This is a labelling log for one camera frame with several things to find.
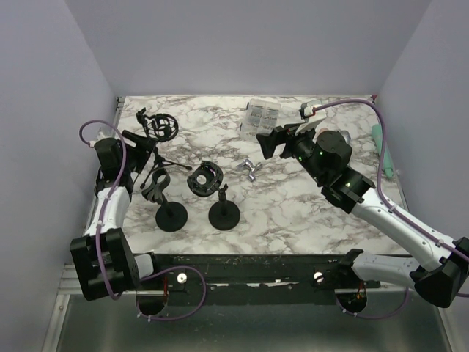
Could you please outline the grey mesh microphone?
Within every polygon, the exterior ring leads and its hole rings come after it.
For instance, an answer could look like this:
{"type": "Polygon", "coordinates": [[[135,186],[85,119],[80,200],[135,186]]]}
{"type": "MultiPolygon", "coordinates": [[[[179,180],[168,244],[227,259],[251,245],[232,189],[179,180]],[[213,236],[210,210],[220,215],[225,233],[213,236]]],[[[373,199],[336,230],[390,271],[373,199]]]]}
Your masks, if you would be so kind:
{"type": "Polygon", "coordinates": [[[340,131],[340,134],[344,137],[344,140],[347,144],[351,142],[351,135],[348,131],[340,131]]]}

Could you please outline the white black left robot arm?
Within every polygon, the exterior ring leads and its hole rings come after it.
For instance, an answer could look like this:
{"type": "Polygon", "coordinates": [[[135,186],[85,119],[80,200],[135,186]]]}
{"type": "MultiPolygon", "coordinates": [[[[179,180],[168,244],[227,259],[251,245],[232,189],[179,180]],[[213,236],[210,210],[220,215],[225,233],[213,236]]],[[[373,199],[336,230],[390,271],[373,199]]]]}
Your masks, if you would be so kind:
{"type": "Polygon", "coordinates": [[[84,235],[72,240],[70,253],[88,301],[106,296],[117,299],[139,284],[153,290],[163,278],[151,254],[132,253],[123,232],[133,194],[131,174],[143,171],[156,142],[129,131],[123,131],[122,137],[134,145],[115,137],[87,143],[100,162],[95,184],[97,203],[84,235]]]}

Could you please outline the black tripod microphone stand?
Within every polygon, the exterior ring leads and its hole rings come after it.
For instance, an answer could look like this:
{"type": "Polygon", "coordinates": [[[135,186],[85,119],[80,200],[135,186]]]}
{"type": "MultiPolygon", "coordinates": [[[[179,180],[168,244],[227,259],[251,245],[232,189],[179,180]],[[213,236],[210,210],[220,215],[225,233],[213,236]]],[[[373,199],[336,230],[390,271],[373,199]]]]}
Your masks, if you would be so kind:
{"type": "Polygon", "coordinates": [[[149,180],[150,176],[157,169],[162,169],[167,166],[175,165],[180,166],[188,171],[192,171],[193,167],[189,165],[179,164],[175,161],[168,161],[163,156],[159,154],[157,144],[164,142],[169,142],[174,139],[179,132],[179,124],[175,117],[166,113],[153,114],[151,116],[146,114],[146,108],[136,112],[137,122],[142,126],[145,135],[156,141],[156,144],[152,150],[154,155],[154,162],[151,170],[148,172],[148,175],[144,179],[143,183],[140,185],[140,189],[145,188],[146,182],[149,180]]]}

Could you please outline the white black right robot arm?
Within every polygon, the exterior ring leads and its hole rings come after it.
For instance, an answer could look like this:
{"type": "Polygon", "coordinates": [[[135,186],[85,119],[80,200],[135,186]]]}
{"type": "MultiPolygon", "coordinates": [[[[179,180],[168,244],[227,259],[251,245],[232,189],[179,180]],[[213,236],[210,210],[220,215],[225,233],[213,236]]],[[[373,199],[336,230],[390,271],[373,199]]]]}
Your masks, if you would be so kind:
{"type": "Polygon", "coordinates": [[[364,220],[405,249],[399,258],[359,252],[337,269],[338,281],[354,287],[363,281],[387,282],[414,289],[425,301],[448,308],[468,277],[468,239],[439,234],[396,203],[350,165],[351,146],[337,131],[297,133],[297,124],[259,133],[264,158],[283,145],[282,158],[294,158],[333,206],[364,220]]]}

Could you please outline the black clip round base stand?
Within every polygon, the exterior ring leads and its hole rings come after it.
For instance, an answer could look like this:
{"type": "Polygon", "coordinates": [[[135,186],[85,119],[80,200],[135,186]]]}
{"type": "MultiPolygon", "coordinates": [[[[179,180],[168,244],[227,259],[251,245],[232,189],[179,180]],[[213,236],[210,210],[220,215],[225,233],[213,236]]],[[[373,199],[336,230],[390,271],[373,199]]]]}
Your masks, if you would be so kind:
{"type": "Polygon", "coordinates": [[[163,194],[170,182],[169,173],[164,168],[156,169],[152,173],[150,185],[142,191],[145,200],[160,206],[155,214],[155,222],[164,232],[181,230],[188,220],[188,212],[184,205],[168,201],[163,194]]]}

